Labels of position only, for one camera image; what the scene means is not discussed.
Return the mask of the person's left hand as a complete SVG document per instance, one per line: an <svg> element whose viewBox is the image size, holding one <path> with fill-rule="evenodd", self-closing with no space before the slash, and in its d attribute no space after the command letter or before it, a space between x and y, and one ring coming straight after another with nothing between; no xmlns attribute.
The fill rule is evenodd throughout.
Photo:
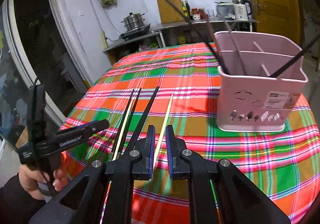
<svg viewBox="0 0 320 224"><path fill-rule="evenodd" d="M67 173L63 163L53 172L53 187L59 192L68 183ZM18 178L22 188L36 200L44 200L43 194L39 190L38 182L46 183L49 180L47 173L41 173L39 170L30 170L27 165L21 164L19 167Z"/></svg>

